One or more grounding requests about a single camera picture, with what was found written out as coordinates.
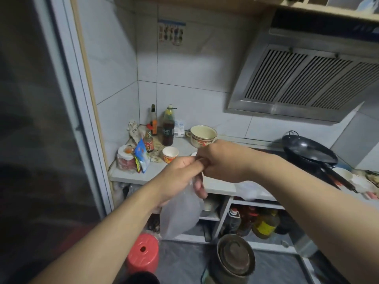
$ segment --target blue plastic packet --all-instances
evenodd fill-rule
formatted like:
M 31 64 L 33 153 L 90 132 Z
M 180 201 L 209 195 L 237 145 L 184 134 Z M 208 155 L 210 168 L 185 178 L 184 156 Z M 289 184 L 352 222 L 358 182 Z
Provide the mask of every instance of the blue plastic packet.
M 142 139 L 140 139 L 136 148 L 134 149 L 134 155 L 136 156 L 136 158 L 139 160 L 141 164 L 142 172 L 145 173 L 147 170 L 147 167 L 150 164 L 150 157 L 147 154 L 147 150 Z

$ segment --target stainless steel range hood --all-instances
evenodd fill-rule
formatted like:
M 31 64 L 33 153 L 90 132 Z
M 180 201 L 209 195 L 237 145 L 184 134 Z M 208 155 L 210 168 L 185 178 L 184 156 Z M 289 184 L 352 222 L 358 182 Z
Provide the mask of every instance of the stainless steel range hood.
M 379 80 L 378 43 L 379 23 L 277 9 L 260 24 L 228 110 L 340 122 Z

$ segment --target tiled floor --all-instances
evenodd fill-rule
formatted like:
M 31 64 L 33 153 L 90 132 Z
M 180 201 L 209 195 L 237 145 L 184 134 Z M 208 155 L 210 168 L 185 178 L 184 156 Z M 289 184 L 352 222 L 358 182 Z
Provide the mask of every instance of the tiled floor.
M 155 273 L 162 284 L 198 284 L 215 247 L 161 241 L 159 266 Z M 254 251 L 255 272 L 249 283 L 308 284 L 298 258 L 290 254 Z

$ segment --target stool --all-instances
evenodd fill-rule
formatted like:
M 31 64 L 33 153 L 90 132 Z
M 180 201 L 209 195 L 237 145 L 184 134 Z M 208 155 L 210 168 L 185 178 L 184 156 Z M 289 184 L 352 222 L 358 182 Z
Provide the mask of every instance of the stool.
M 140 271 L 154 273 L 158 268 L 158 240 L 150 234 L 140 234 L 130 249 L 125 264 L 130 274 Z

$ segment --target frying pan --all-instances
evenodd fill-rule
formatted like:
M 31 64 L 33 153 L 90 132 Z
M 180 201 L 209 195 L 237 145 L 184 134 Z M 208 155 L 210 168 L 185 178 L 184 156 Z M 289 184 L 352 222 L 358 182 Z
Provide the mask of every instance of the frying pan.
M 308 166 L 322 167 L 325 172 L 343 184 L 347 189 L 357 193 L 355 186 L 336 173 L 330 165 L 338 163 L 338 157 L 329 148 L 306 137 L 299 136 L 296 131 L 290 131 L 282 137 L 284 151 L 289 157 Z

